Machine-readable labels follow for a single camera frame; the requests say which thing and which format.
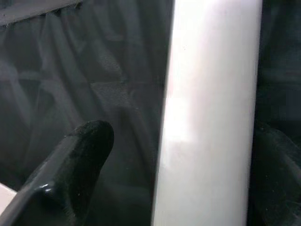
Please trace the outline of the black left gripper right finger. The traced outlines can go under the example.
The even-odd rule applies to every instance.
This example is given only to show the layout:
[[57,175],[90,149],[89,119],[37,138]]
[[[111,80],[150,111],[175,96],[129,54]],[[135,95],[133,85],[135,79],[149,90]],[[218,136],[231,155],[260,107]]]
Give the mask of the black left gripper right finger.
[[261,122],[254,125],[250,199],[266,226],[301,224],[301,147]]

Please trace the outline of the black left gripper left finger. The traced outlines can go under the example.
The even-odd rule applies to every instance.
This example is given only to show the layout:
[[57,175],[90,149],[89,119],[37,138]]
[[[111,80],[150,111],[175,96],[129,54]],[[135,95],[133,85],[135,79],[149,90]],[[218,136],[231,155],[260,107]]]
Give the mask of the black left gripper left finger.
[[106,121],[87,122],[66,135],[4,209],[1,225],[84,225],[113,144]]

